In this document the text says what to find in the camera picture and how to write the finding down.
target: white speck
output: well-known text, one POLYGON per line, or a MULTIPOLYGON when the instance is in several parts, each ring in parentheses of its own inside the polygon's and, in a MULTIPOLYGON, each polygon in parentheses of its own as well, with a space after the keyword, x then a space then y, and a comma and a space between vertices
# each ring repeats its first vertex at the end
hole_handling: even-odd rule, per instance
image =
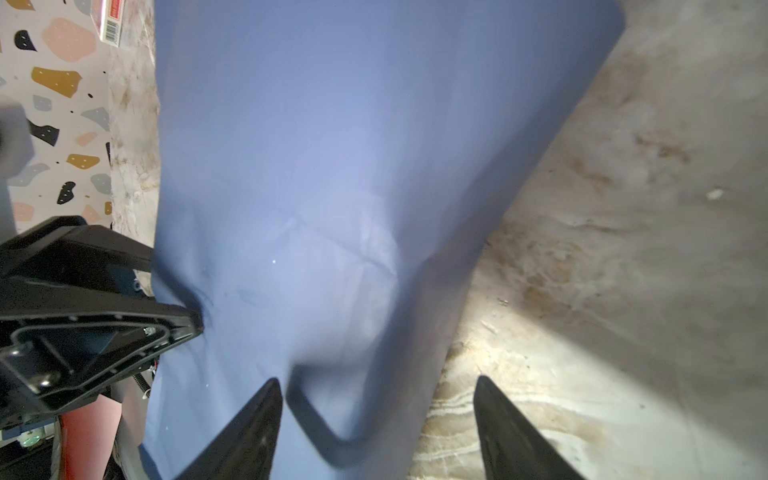
POLYGON ((713 190, 710 190, 707 192, 707 199, 708 200, 717 200, 718 198, 723 196, 723 189, 722 188, 715 188, 713 190))

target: barcode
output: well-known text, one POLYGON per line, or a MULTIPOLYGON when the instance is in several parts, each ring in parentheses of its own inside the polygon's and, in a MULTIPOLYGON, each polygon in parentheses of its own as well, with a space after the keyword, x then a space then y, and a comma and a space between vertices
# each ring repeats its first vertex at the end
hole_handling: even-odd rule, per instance
POLYGON ((112 20, 107 20, 107 26, 104 29, 104 38, 110 43, 118 43, 118 28, 119 25, 112 20))

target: red label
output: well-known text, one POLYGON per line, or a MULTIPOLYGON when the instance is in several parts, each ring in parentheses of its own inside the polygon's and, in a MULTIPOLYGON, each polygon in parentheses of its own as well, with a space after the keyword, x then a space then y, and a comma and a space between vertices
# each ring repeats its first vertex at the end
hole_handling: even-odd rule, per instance
POLYGON ((120 0, 112 0, 112 5, 109 10, 109 16, 115 20, 120 20, 120 0))

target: blue plastic sheet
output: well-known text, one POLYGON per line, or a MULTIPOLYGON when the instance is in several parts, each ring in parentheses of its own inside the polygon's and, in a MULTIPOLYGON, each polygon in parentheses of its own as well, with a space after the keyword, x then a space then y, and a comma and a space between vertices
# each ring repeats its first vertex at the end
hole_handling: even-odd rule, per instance
POLYGON ((173 478, 276 376, 272 477, 404 478, 472 268, 624 25, 613 0, 156 5, 173 478))

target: marble countertop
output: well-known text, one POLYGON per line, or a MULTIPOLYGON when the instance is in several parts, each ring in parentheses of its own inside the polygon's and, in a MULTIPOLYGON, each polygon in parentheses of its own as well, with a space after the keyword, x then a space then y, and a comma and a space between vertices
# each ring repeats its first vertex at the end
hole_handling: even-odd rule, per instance
MULTIPOLYGON (((585 478, 768 475, 768 10, 623 3, 624 37, 488 239, 410 478, 484 478, 481 373, 585 478)), ((152 2, 125 17, 114 228, 152 245, 152 2)))

